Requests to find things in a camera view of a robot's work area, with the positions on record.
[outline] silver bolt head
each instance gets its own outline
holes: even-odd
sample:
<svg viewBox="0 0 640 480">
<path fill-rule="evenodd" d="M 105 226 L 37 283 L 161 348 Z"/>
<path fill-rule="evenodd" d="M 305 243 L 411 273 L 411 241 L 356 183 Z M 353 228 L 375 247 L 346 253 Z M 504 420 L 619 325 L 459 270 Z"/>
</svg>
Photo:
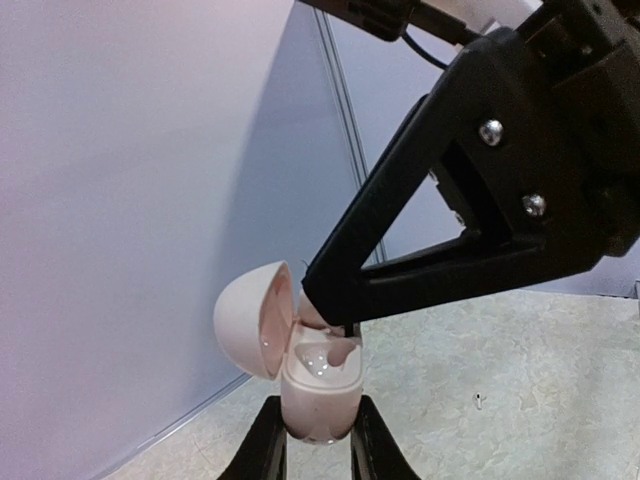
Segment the silver bolt head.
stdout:
<svg viewBox="0 0 640 480">
<path fill-rule="evenodd" d="M 534 218 L 542 217 L 547 211 L 547 201 L 537 193 L 522 197 L 522 206 L 527 215 Z"/>
<path fill-rule="evenodd" d="M 490 147 L 497 147 L 502 141 L 502 135 L 504 134 L 504 127 L 499 120 L 491 119 L 484 122 L 479 130 L 478 134 L 482 141 Z"/>
</svg>

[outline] beige floor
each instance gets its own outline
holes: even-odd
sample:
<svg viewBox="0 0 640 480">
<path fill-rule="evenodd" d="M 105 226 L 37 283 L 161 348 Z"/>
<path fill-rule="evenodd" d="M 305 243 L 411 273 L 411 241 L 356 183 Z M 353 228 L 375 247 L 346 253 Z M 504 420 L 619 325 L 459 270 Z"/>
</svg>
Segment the beige floor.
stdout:
<svg viewBox="0 0 640 480">
<path fill-rule="evenodd" d="M 640 477 L 636 301 L 521 291 L 401 317 L 364 329 L 366 393 L 422 478 Z M 250 380 L 109 480 L 215 479 L 276 392 Z M 346 441 L 288 454 L 288 478 L 350 478 Z"/>
</svg>

